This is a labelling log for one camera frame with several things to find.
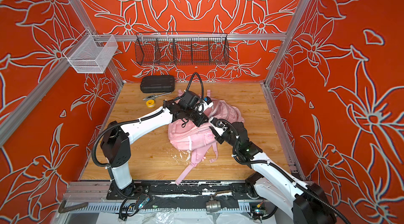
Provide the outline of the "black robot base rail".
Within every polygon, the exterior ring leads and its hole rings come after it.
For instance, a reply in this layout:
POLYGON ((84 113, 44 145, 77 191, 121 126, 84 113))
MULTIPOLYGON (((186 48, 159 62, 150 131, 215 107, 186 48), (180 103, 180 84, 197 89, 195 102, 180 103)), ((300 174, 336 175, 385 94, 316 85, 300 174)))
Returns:
POLYGON ((222 208, 237 209, 242 201, 257 204, 264 201, 252 186, 242 180, 185 180, 179 185, 170 180, 139 180, 124 189, 118 189, 111 183, 106 199, 123 200, 128 197, 127 203, 140 204, 147 196, 150 202, 146 209, 152 209, 154 205, 157 208, 203 210, 211 199, 219 201, 222 208))

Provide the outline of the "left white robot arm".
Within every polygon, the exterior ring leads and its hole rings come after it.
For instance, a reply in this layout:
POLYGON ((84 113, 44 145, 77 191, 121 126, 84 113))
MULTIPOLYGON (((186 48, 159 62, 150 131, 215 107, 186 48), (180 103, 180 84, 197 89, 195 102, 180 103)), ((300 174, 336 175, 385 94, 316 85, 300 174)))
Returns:
POLYGON ((114 187, 124 196, 133 184, 129 171, 130 145, 142 136, 165 125, 180 121, 181 127, 192 122, 195 126, 208 122, 204 111, 213 102, 204 96, 204 85, 199 73, 192 74, 185 92, 172 100, 163 101, 155 111, 135 120, 113 123, 97 136, 91 157, 98 167, 108 170, 114 187))

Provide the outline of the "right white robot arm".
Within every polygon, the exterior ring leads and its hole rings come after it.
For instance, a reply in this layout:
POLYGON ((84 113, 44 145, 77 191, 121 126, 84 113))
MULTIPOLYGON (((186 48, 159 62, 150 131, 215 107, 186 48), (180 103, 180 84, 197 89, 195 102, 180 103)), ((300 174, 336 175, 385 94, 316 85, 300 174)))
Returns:
POLYGON ((258 173, 259 178, 252 182, 255 193, 269 200, 293 223, 335 224, 338 219, 349 223, 347 217, 329 203, 321 187, 294 177, 250 141, 243 123, 217 118, 210 119, 209 123, 215 139, 231 145, 234 160, 258 173))

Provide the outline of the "pink student backpack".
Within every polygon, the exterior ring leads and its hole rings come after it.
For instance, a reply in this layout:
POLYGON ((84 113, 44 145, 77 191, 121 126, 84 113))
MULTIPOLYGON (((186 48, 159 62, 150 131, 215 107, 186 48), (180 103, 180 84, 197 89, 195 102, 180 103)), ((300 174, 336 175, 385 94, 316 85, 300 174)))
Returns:
MULTIPOLYGON (((221 99, 212 98, 211 100, 213 105, 204 111, 208 118, 225 119, 230 123, 245 121, 237 107, 231 106, 221 99)), ((200 162, 206 159, 210 148, 213 150, 215 158, 210 159, 209 162, 213 163, 217 160, 218 142, 209 126, 209 123, 200 127, 193 123, 182 126, 180 121, 168 125, 168 138, 173 147, 179 151, 188 151, 190 154, 190 163, 175 180, 175 184, 179 185, 200 162)))

